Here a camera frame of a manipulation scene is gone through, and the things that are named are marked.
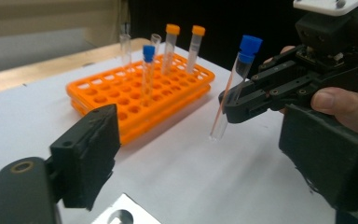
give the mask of tube cap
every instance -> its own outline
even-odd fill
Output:
[[[193,25],[193,30],[191,31],[194,35],[205,35],[205,28],[198,25]]]
[[[144,60],[146,63],[153,62],[155,47],[152,45],[144,45]]]
[[[255,54],[260,49],[262,39],[251,36],[243,35],[240,45],[240,60],[243,63],[251,63],[255,58]]]
[[[165,31],[171,35],[179,35],[180,27],[178,25],[168,23]]]

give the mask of clear plastic tube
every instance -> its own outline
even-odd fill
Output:
[[[231,74],[228,78],[226,89],[213,122],[213,127],[209,135],[212,141],[220,140],[228,125],[227,115],[224,111],[224,106],[232,101],[237,100],[241,93],[241,84],[248,76],[249,70],[252,67],[255,53],[258,52],[262,40],[244,35],[241,41],[241,51],[237,54]]]
[[[158,34],[152,34],[150,36],[150,45],[155,47],[155,55],[158,55],[159,44],[161,43],[161,36]]]
[[[144,63],[142,73],[142,106],[152,104],[153,75],[154,75],[154,55],[156,48],[152,45],[144,45]]]
[[[131,36],[127,34],[120,35],[121,62],[124,71],[130,75],[131,67]]]
[[[180,27],[174,24],[167,24],[165,29],[167,36],[165,38],[164,57],[162,59],[161,74],[169,75],[171,72],[173,53],[176,45],[176,39],[180,32]]]
[[[192,30],[190,48],[188,49],[188,57],[186,64],[186,72],[193,74],[194,65],[196,64],[197,56],[199,55],[202,37],[205,35],[205,28],[194,25]]]

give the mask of test tube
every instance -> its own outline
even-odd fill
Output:
[[[155,55],[158,55],[159,44],[161,43],[161,36],[158,34],[152,34],[150,36],[150,45],[155,47]]]
[[[175,24],[167,24],[165,31],[167,32],[167,35],[165,38],[165,50],[164,57],[162,59],[161,74],[169,75],[171,72],[173,52],[175,49],[177,36],[180,32],[180,27]]]
[[[210,139],[212,141],[220,140],[228,125],[227,115],[224,111],[224,106],[233,100],[237,100],[241,93],[241,82],[243,82],[249,73],[252,66],[255,54],[258,52],[263,40],[244,35],[242,37],[240,52],[237,54],[234,65],[231,70],[231,74],[228,78],[226,89],[223,93],[223,97],[214,119],[213,127],[210,133]]]
[[[186,72],[193,73],[194,65],[196,64],[197,56],[199,55],[202,37],[205,35],[205,28],[198,25],[193,25],[193,35],[191,36],[190,48],[188,50],[188,58],[186,64]]]
[[[142,73],[142,98],[141,105],[150,106],[152,103],[154,55],[156,48],[152,45],[144,45],[144,63]]]
[[[131,36],[127,34],[120,35],[121,62],[126,74],[131,74]]]

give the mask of orange-capped tube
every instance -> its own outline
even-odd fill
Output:
[[[190,48],[188,50],[186,72],[193,74],[194,65],[196,64],[197,56],[199,55],[202,37],[205,35],[205,28],[198,25],[193,25],[193,35],[191,36]]]
[[[169,75],[171,72],[173,53],[176,45],[177,36],[180,33],[180,27],[175,24],[167,24],[165,29],[167,35],[165,37],[164,57],[162,58],[161,74]]]

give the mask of blue-capped test tube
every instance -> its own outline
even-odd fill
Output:
[[[141,105],[150,106],[152,103],[154,55],[156,48],[152,45],[144,45],[144,63],[142,73]]]
[[[255,54],[258,52],[262,39],[244,35],[242,37],[240,52],[237,54],[235,63],[232,67],[231,74],[229,76],[226,89],[223,93],[219,109],[214,119],[213,127],[210,133],[210,139],[213,141],[220,140],[228,125],[227,115],[224,110],[224,106],[234,100],[237,100],[241,93],[241,82],[243,82],[252,67]]]
[[[176,39],[180,32],[180,27],[175,24],[167,24],[165,31],[165,50],[164,57],[162,58],[161,74],[169,75],[171,72],[173,54],[176,45]]]
[[[186,72],[188,74],[193,74],[194,65],[196,64],[197,56],[199,55],[200,51],[201,40],[205,35],[205,28],[202,26],[193,25],[193,30],[191,32],[193,35],[191,36],[186,64]]]

